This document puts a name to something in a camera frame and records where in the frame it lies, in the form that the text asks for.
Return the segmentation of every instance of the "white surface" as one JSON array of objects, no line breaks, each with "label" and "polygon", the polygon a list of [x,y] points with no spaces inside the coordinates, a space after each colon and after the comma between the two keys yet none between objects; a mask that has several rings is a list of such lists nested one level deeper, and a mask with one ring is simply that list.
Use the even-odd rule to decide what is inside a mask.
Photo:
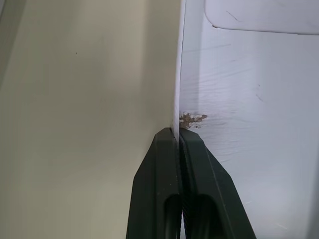
[{"label": "white surface", "polygon": [[186,5],[180,111],[234,180],[258,239],[318,228],[317,36],[216,29]]},{"label": "white surface", "polygon": [[179,13],[178,0],[6,2],[1,239],[125,238],[133,176],[173,120]]},{"label": "white surface", "polygon": [[319,34],[316,0],[206,0],[205,12],[224,29]]}]

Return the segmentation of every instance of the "beige wall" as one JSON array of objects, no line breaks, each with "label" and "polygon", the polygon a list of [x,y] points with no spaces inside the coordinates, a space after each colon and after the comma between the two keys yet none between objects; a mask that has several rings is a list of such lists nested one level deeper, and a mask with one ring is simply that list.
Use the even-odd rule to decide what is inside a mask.
[{"label": "beige wall", "polygon": [[133,176],[170,126],[179,0],[8,0],[0,238],[124,238]]}]

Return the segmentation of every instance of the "white panel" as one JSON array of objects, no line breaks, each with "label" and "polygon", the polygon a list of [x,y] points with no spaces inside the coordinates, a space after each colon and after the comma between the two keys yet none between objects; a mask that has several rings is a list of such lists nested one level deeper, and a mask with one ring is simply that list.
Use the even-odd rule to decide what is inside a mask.
[{"label": "white panel", "polygon": [[187,1],[180,111],[208,115],[191,130],[230,173],[259,239],[305,239],[316,217],[318,41],[216,29]]},{"label": "white panel", "polygon": [[205,12],[224,29],[319,34],[317,0],[206,0]]}]

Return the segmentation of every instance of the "rust spot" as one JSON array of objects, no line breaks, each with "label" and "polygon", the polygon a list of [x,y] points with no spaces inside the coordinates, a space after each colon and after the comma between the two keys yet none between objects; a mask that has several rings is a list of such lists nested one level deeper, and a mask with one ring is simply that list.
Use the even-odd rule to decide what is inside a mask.
[{"label": "rust spot", "polygon": [[200,122],[207,118],[207,115],[194,115],[190,113],[179,114],[179,127],[181,128],[201,128]]}]

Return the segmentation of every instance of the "scratch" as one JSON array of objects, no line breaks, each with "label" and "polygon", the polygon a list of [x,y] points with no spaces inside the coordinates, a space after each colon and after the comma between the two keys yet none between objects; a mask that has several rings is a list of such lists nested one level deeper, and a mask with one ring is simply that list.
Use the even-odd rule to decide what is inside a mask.
[{"label": "scratch", "polygon": [[241,22],[240,20],[238,20],[233,14],[231,14],[229,11],[226,11],[229,15],[231,15],[236,21]]},{"label": "scratch", "polygon": [[279,227],[282,228],[282,229],[288,230],[287,227],[284,227],[283,225],[281,225],[281,224],[279,224],[279,223],[276,223],[276,225],[279,226]]},{"label": "scratch", "polygon": [[221,48],[221,47],[226,47],[226,46],[231,46],[231,44],[223,44],[223,45],[207,47],[207,48],[201,48],[201,49],[195,49],[195,50],[185,50],[184,53],[207,51],[207,50],[211,50],[211,49],[215,49],[215,48]]},{"label": "scratch", "polygon": [[264,102],[263,99],[260,98],[260,96],[258,96],[257,94],[256,94],[256,97],[257,97],[261,102]]},{"label": "scratch", "polygon": [[226,160],[223,160],[223,161],[219,161],[220,163],[224,163],[224,162],[227,162],[227,161],[230,161],[231,159],[226,159]]}]

